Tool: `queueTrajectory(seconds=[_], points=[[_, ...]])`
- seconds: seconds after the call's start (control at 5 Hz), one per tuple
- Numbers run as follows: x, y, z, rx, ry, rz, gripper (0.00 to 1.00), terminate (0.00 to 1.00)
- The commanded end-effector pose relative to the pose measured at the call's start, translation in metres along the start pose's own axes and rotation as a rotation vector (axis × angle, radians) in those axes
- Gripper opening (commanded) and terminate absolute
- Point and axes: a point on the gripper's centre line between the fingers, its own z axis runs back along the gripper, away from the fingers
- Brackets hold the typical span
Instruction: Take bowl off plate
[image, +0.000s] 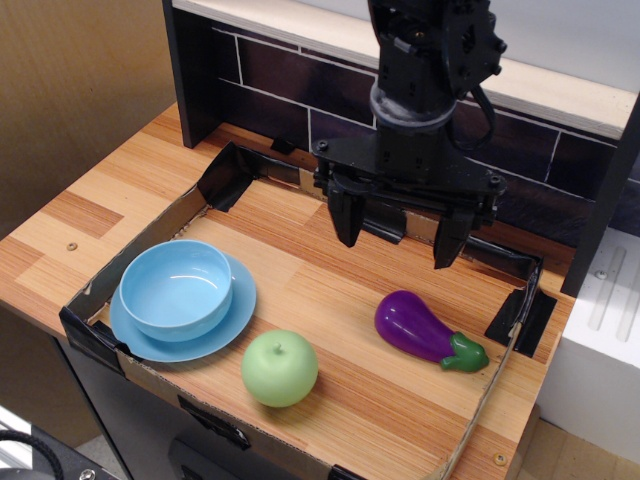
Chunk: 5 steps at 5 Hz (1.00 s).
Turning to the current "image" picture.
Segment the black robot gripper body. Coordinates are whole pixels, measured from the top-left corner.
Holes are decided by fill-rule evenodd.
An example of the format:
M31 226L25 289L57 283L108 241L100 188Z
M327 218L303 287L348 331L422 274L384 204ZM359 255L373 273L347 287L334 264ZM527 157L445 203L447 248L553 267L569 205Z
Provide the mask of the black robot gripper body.
M492 224L506 182L465 156L486 145L491 131L474 141L455 137L453 114L466 95L464 91L454 93L440 115L419 115L373 88L374 133L322 138L313 144L318 160L316 187L327 196L331 180L349 186L358 183L369 189L367 202L385 202L440 217L453 210L471 211L475 216L473 230Z

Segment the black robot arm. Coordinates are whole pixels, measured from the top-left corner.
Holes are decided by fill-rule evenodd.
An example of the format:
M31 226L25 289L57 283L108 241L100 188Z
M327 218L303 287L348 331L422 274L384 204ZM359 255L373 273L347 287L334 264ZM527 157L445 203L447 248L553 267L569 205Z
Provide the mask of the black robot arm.
M481 84L500 73L507 45L487 1L372 1L369 12L380 47L370 91L376 131L315 142L314 184L348 247L370 201L438 215L435 266L447 268L471 231L493 223L506 189L502 176L465 155L493 136L495 113ZM453 127L467 95L489 127L472 142L456 139Z

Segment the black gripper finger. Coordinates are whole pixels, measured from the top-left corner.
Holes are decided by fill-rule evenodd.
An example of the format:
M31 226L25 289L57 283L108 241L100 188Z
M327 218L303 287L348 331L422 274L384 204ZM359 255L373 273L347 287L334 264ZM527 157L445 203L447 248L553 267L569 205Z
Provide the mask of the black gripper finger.
M474 213L453 210L442 216L436 231L434 268L450 267L464 248L474 223Z
M328 208L341 243L353 247L362 229L369 189L362 184L344 185L337 180L328 184Z

